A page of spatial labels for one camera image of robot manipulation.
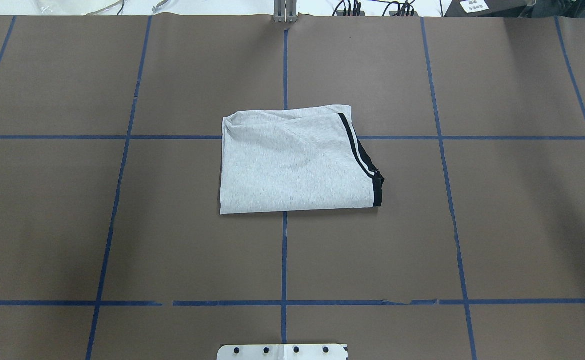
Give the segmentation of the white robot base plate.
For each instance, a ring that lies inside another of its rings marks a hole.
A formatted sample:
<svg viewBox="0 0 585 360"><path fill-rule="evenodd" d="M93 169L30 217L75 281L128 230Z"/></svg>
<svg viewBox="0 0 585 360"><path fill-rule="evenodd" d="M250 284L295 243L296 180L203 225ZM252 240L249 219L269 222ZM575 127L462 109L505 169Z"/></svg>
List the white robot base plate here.
<svg viewBox="0 0 585 360"><path fill-rule="evenodd" d="M346 344L229 344L219 348L217 360L347 360Z"/></svg>

